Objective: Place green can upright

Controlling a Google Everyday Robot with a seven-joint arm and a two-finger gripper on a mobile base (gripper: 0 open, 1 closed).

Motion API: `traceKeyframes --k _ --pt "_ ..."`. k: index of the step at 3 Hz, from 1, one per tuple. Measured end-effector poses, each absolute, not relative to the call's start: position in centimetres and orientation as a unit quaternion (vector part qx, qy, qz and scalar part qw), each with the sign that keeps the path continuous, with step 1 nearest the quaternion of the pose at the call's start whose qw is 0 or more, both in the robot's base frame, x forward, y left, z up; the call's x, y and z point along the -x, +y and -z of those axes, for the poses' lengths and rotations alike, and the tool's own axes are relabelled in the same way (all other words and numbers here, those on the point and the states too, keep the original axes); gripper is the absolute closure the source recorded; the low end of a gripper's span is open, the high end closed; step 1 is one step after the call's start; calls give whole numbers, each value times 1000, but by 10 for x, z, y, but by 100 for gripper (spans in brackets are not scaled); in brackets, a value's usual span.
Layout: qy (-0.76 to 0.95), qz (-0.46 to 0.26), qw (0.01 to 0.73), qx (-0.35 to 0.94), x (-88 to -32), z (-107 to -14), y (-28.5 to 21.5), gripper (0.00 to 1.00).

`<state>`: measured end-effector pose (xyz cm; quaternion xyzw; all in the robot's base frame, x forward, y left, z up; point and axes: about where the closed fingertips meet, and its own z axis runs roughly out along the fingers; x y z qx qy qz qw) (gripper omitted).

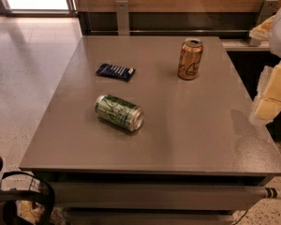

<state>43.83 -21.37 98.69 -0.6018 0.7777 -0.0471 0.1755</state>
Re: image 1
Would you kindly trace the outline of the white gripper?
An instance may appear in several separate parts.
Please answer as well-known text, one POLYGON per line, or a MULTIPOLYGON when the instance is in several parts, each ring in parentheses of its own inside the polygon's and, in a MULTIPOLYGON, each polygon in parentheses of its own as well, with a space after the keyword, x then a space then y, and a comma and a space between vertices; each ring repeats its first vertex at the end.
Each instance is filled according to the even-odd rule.
MULTIPOLYGON (((281 58, 281 8, 254 27, 249 36, 257 40, 268 40, 271 53, 281 58)), ((265 66, 260 73, 257 95, 253 100, 250 122, 267 125, 281 113, 281 61, 274 67, 265 66)))

